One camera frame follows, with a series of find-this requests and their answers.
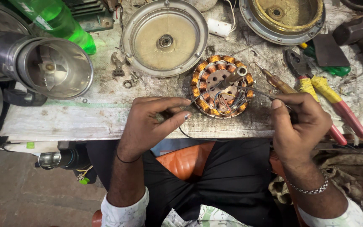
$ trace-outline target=black pants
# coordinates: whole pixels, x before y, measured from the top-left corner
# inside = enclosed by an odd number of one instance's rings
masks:
[[[117,141],[88,141],[88,155],[106,190],[109,189]],[[270,141],[216,142],[197,183],[180,180],[154,155],[143,154],[144,183],[149,190],[146,226],[161,226],[174,208],[184,220],[198,218],[200,205],[219,208],[254,227],[279,226],[281,215],[268,191],[271,180]]]

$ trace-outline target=workbench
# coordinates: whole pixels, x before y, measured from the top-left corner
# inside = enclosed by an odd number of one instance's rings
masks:
[[[332,0],[324,2],[327,18],[322,33],[332,32],[339,24],[363,15],[340,2],[339,6],[333,6]],[[135,4],[135,1],[132,1],[132,4],[127,0],[123,1],[124,24],[137,10],[137,7],[132,6]],[[248,71],[255,80],[254,88],[269,94],[277,94],[279,91],[266,82],[265,76],[261,75],[260,70],[252,64],[253,61],[278,75],[291,87],[297,88],[298,82],[286,67],[283,51],[292,48],[299,53],[300,49],[297,46],[280,46],[260,38],[247,26],[238,7],[234,13],[237,29],[231,32],[227,39],[210,34],[206,52],[202,54],[203,59],[219,54],[240,60],[248,66]],[[230,7],[221,0],[203,15],[206,20],[213,18],[233,23]],[[131,66],[124,65],[125,77],[114,78],[112,76],[114,65],[110,62],[110,57],[114,51],[120,53],[118,48],[121,28],[118,20],[115,20],[113,29],[94,32],[91,35],[95,40],[97,53],[90,56],[94,67],[90,90],[72,100],[48,99],[41,107],[11,105],[0,131],[1,136],[9,136],[9,141],[119,139],[134,98],[149,96],[190,98],[190,82],[195,66],[186,73],[165,79],[148,76]],[[343,78],[322,72],[315,66],[314,61],[306,59],[310,62],[314,74],[328,78],[329,85],[341,94],[363,125],[363,56],[357,45],[343,46],[342,50],[352,68],[350,74]],[[127,89],[123,86],[123,81],[131,78],[129,75],[131,71],[137,72],[139,83],[136,87]],[[335,114],[329,102],[321,95],[319,98],[324,110],[331,114],[341,132],[351,134],[351,130]],[[273,134],[270,126],[270,106],[271,102],[267,97],[256,95],[242,114],[230,119],[210,118],[200,114],[197,108],[192,106],[189,111],[193,116],[182,125],[182,129],[189,136],[199,138],[270,137]],[[169,135],[169,138],[185,138],[185,136],[177,129]]]

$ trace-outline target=fingernail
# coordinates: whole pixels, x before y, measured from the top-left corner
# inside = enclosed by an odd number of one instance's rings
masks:
[[[281,102],[281,100],[278,100],[278,99],[273,100],[273,102],[271,103],[272,110],[280,108],[281,106],[282,106],[282,102]]]
[[[187,120],[187,119],[189,119],[191,117],[191,113],[188,113],[188,114],[186,114],[185,116],[184,116],[184,120]]]

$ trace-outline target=shirt sleeve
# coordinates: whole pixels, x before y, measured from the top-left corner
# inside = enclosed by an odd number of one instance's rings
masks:
[[[127,207],[115,207],[107,201],[105,195],[102,210],[102,227],[143,227],[146,219],[146,206],[149,202],[148,188],[144,196],[135,204]]]
[[[307,225],[310,227],[363,227],[363,212],[354,201],[347,198],[348,208],[344,214],[335,219],[321,219],[313,217],[298,206],[298,211]]]

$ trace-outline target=hand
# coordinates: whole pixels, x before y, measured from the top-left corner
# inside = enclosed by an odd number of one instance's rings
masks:
[[[271,105],[275,152],[283,164],[291,167],[310,163],[310,152],[333,124],[331,116],[309,93],[277,95],[275,98]],[[291,124],[284,103],[298,114],[298,124]]]
[[[191,117],[189,111],[182,111],[179,106],[188,106],[190,102],[180,97],[134,99],[117,149],[120,159],[125,162],[138,159],[142,153],[177,129]],[[173,117],[160,123],[155,116],[165,110],[172,113]]]

